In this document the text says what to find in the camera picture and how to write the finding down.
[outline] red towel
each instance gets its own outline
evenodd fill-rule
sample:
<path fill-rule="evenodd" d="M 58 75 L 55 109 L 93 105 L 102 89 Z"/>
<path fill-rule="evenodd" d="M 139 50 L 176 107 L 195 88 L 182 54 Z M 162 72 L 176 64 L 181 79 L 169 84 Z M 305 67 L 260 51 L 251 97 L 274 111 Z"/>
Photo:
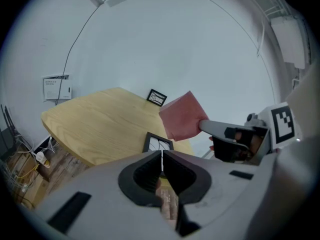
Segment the red towel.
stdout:
<path fill-rule="evenodd" d="M 209 119 L 191 91 L 160 108 L 168 139 L 182 141 L 198 135 L 199 122 Z"/>

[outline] light wood tabletop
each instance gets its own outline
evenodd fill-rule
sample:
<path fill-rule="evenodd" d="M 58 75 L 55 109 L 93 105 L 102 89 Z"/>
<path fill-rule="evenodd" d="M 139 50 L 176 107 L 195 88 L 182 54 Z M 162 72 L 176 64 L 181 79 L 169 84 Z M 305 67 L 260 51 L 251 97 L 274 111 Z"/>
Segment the light wood tabletop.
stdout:
<path fill-rule="evenodd" d="M 59 104 L 41 115 L 48 132 L 73 156 L 95 166 L 142 153 L 147 132 L 166 138 L 160 107 L 122 88 Z M 173 148 L 194 155 L 188 140 Z"/>

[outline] wall-mounted device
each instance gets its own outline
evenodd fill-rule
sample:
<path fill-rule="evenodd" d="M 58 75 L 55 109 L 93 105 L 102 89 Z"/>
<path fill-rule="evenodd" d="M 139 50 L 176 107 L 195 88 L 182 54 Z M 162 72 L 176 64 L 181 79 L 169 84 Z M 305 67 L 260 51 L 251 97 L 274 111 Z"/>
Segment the wall-mounted device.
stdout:
<path fill-rule="evenodd" d="M 46 100 L 58 99 L 60 89 L 60 99 L 70 100 L 72 98 L 72 81 L 68 79 L 44 78 L 43 94 Z"/>
<path fill-rule="evenodd" d="M 279 42 L 283 60 L 304 70 L 311 63 L 308 34 L 302 19 L 293 16 L 271 19 L 271 27 Z"/>

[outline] small black frame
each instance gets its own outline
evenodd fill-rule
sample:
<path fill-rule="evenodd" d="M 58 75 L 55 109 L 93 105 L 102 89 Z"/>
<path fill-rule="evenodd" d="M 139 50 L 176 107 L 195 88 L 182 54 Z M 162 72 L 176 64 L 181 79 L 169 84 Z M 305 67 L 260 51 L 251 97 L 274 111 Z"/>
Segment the small black frame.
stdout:
<path fill-rule="evenodd" d="M 159 98 L 159 99 L 161 100 L 161 102 L 155 100 L 155 99 L 153 98 L 153 96 L 156 96 L 157 98 Z M 159 107 L 162 107 L 162 106 L 163 106 L 163 104 L 165 103 L 166 99 L 167 99 L 167 96 L 166 96 L 166 95 L 164 95 L 164 94 L 162 94 L 162 93 L 160 93 L 160 92 L 158 92 L 158 91 L 156 91 L 156 90 L 154 90 L 154 89 L 151 89 L 151 91 L 150 91 L 150 93 L 149 93 L 149 95 L 148 95 L 148 98 L 146 98 L 146 100 L 147 100 L 148 102 L 151 102 L 151 103 L 153 103 L 153 104 L 156 104 L 156 105 L 159 106 Z"/>
<path fill-rule="evenodd" d="M 170 150 L 174 150 L 174 144 L 173 144 L 173 142 L 172 142 L 171 140 L 168 140 L 168 139 L 166 139 L 166 138 L 162 138 L 162 137 L 160 137 L 160 136 L 158 136 L 158 135 L 155 135 L 155 134 L 153 134 L 153 133 L 151 133 L 151 132 L 147 132 L 147 133 L 146 133 L 146 136 L 145 136 L 145 141 L 144 141 L 144 145 L 143 145 L 143 150 L 142 150 L 143 153 L 149 151 L 149 145 L 150 145 L 150 138 L 151 138 L 151 137 L 153 137 L 153 138 L 155 138 L 155 139 L 157 139 L 157 140 L 159 140 L 159 141 L 161 141 L 161 142 L 166 142 L 166 143 L 168 143 L 168 144 L 169 144 L 169 147 L 170 147 Z"/>

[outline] yellow cable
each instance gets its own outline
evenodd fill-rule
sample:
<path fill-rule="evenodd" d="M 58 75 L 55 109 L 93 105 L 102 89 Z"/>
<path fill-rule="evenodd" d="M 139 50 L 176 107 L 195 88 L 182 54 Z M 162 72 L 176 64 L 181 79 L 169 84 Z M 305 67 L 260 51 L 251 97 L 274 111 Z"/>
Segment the yellow cable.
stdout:
<path fill-rule="evenodd" d="M 22 177 L 17 177 L 18 179 L 22 179 L 24 177 L 26 177 L 29 173 L 31 173 L 33 170 L 36 170 L 38 168 L 39 164 L 37 164 L 35 167 L 33 167 L 29 172 L 27 172 L 25 175 L 23 175 Z"/>

